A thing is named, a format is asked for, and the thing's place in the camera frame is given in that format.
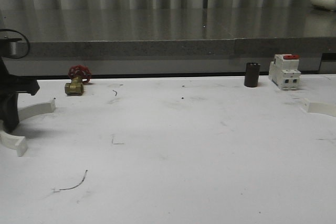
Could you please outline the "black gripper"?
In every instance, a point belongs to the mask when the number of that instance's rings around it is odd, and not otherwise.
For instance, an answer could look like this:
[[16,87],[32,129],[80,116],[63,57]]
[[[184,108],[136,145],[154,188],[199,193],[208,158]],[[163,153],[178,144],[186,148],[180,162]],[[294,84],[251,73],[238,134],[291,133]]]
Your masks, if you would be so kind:
[[20,40],[1,39],[1,120],[6,132],[12,132],[19,124],[17,93],[35,95],[40,88],[36,79],[10,74],[3,62],[3,57],[13,56],[12,44]]

